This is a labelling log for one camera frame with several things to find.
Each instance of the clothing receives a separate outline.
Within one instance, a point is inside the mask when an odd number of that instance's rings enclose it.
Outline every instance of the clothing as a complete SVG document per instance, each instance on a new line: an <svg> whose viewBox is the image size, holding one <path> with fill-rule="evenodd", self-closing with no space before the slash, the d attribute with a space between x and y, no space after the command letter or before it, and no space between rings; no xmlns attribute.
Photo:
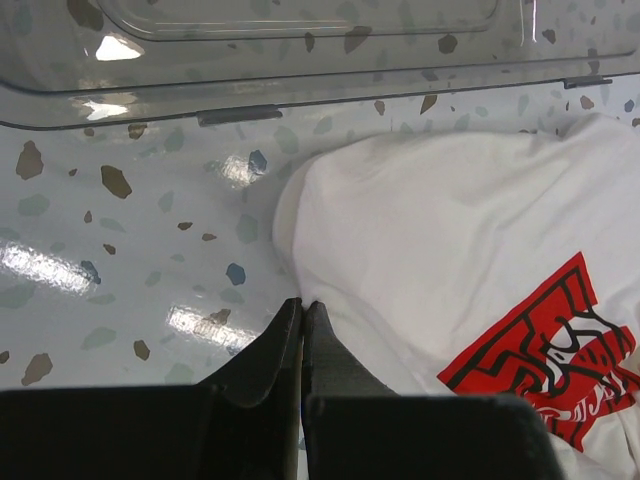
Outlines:
<svg viewBox="0 0 640 480"><path fill-rule="evenodd" d="M305 305L401 394L510 391L567 478L640 478L640 137L389 134L292 177L273 239Z"/></svg>

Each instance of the red logo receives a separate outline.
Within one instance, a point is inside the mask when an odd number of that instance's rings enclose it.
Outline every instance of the red logo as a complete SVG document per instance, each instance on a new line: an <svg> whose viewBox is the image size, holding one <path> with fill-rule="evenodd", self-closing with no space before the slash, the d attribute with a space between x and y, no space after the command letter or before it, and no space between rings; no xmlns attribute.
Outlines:
<svg viewBox="0 0 640 480"><path fill-rule="evenodd" d="M596 419L632 406L640 390L640 377L618 365L635 339L599 317L597 303L579 253L438 378L457 394L526 398L551 433L583 451Z"/></svg>

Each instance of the white fabric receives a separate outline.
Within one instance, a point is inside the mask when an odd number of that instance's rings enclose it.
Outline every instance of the white fabric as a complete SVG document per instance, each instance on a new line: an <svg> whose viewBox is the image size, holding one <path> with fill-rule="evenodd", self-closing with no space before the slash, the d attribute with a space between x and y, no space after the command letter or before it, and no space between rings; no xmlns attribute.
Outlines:
<svg viewBox="0 0 640 480"><path fill-rule="evenodd" d="M640 138L613 119L562 139L389 134L322 154L287 185L273 239L305 305L324 302L399 393L450 394L437 375L579 252L596 313L640 342ZM640 478L637 404L597 419L584 453L552 438L569 479Z"/></svg>

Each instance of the plastic container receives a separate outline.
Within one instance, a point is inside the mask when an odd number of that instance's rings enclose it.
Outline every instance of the plastic container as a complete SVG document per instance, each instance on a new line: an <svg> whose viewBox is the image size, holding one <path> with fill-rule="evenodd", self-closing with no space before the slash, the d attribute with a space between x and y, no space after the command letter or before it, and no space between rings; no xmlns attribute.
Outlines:
<svg viewBox="0 0 640 480"><path fill-rule="evenodd" d="M29 128L640 70L631 1L23 0L0 14L2 119Z"/></svg>

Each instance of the speckled countertop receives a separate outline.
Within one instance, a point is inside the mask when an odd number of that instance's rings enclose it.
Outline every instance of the speckled countertop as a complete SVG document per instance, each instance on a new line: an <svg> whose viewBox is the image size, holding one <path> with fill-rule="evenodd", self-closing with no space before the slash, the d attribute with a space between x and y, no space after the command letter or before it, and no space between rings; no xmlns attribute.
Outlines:
<svg viewBox="0 0 640 480"><path fill-rule="evenodd" d="M208 128L0 128L0 387L192 383L219 368L296 295L270 228L287 178L317 152L392 130L562 135L592 112L636 126L639 102L628 76Z"/></svg>

